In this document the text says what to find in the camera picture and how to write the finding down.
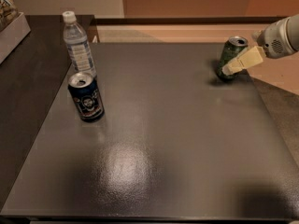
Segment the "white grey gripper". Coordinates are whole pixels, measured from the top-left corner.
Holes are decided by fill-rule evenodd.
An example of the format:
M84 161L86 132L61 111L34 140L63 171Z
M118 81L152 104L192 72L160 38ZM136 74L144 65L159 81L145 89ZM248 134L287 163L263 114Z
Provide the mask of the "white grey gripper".
M243 49L223 66L230 76L262 63L264 58L279 59L299 51L299 14L276 21L252 34L257 46Z

